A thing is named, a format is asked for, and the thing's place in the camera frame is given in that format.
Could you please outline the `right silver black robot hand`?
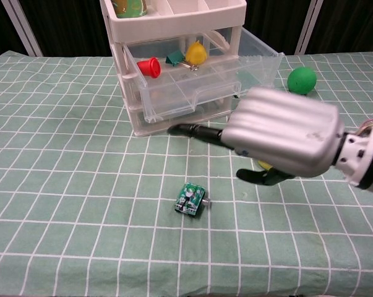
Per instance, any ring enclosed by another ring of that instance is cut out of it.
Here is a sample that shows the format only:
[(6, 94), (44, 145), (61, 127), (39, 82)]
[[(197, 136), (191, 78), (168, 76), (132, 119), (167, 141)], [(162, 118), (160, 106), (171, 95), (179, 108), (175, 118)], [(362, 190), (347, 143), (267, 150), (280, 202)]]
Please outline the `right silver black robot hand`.
[(268, 171), (236, 173), (245, 182), (264, 186), (326, 172), (335, 164), (346, 135), (336, 106), (271, 88), (250, 89), (223, 128), (179, 123), (167, 132), (268, 163)]

